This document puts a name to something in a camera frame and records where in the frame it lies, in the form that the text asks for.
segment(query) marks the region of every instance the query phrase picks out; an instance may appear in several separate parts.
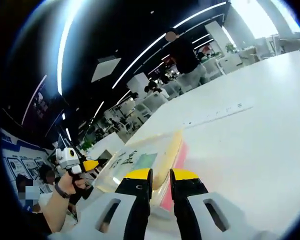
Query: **black wristband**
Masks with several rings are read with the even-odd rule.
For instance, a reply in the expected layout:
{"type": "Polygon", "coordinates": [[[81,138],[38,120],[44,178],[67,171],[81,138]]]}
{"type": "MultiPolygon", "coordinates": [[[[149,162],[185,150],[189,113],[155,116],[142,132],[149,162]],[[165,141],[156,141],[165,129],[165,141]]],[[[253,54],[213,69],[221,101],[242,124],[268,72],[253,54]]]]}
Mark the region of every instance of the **black wristband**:
{"type": "Polygon", "coordinates": [[[58,184],[54,185],[55,190],[58,192],[58,194],[63,197],[64,199],[69,199],[70,198],[70,194],[65,193],[64,191],[61,190],[61,188],[59,187],[58,184]]]}

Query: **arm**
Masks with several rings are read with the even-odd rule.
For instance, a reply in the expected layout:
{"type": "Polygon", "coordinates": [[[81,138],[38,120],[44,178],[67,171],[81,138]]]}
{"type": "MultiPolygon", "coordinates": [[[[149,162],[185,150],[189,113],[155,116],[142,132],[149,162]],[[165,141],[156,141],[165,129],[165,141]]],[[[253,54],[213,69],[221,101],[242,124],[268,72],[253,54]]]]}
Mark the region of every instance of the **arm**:
{"type": "MultiPolygon", "coordinates": [[[[79,188],[85,187],[85,181],[83,179],[75,181],[75,184],[79,188]]],[[[75,194],[76,190],[72,183],[72,177],[66,172],[58,182],[60,189],[69,194],[75,194]]],[[[67,214],[67,209],[69,205],[69,198],[63,198],[59,193],[54,189],[52,196],[47,203],[47,205],[42,209],[42,213],[46,222],[48,223],[51,231],[58,232],[62,228],[67,214]]]]}

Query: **desk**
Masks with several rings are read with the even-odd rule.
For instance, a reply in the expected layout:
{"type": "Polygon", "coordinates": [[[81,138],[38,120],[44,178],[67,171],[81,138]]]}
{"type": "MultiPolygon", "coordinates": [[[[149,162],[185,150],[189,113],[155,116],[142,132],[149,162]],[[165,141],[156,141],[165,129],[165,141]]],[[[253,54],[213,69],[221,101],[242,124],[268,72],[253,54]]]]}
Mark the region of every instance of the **desk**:
{"type": "Polygon", "coordinates": [[[281,235],[300,216],[299,51],[241,68],[174,98],[128,144],[182,127],[189,147],[184,167],[196,172],[210,192],[241,208],[251,226],[281,235]],[[238,103],[252,107],[198,122],[238,103]]]}

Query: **white desk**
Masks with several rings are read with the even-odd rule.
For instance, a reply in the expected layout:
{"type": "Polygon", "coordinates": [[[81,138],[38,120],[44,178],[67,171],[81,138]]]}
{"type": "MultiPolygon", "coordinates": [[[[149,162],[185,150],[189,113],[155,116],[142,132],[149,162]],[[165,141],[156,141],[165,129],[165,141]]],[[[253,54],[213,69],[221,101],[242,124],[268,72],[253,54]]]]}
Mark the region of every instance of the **white desk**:
{"type": "Polygon", "coordinates": [[[257,62],[169,101],[128,143],[184,126],[185,168],[210,192],[240,207],[257,229],[281,235],[293,224],[300,215],[299,51],[257,62]],[[196,125],[237,103],[253,107],[196,125]]]}

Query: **ceiling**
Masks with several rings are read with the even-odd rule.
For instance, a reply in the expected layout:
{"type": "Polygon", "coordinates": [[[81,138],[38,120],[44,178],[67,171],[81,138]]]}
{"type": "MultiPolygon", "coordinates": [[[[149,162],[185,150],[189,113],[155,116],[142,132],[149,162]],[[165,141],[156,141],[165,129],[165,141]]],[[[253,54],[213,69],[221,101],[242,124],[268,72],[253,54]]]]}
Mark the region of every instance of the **ceiling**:
{"type": "MultiPolygon", "coordinates": [[[[75,138],[78,126],[83,121],[89,122],[92,119],[101,102],[104,101],[104,104],[95,119],[100,118],[106,109],[113,107],[128,91],[126,83],[135,74],[149,73],[168,54],[164,48],[167,41],[163,38],[123,75],[149,45],[168,28],[207,7],[224,2],[181,0],[176,4],[174,0],[133,3],[126,0],[77,0],[76,3],[80,1],[83,3],[77,8],[65,42],[62,96],[58,93],[57,85],[58,56],[65,23],[71,16],[65,4],[71,1],[48,0],[44,7],[33,12],[23,30],[18,31],[14,47],[10,48],[11,55],[2,80],[2,107],[4,119],[7,119],[3,124],[16,124],[18,128],[30,130],[42,137],[53,122],[61,123],[69,128],[70,135],[75,138]],[[112,74],[91,83],[99,60],[110,56],[121,58],[112,74]],[[50,101],[50,112],[44,118],[45,123],[41,127],[38,127],[40,124],[36,121],[29,124],[30,120],[22,124],[29,101],[45,75],[45,98],[50,101]],[[65,112],[65,120],[61,118],[62,111],[65,112]]],[[[206,20],[213,18],[222,25],[228,9],[229,3],[216,7],[190,19],[177,29],[180,33],[187,31],[183,37],[193,42],[207,34],[204,25],[209,21],[206,20]]],[[[24,11],[24,16],[33,10],[34,8],[24,11]]],[[[202,39],[195,44],[200,45],[206,40],[207,38],[202,39]]]]}

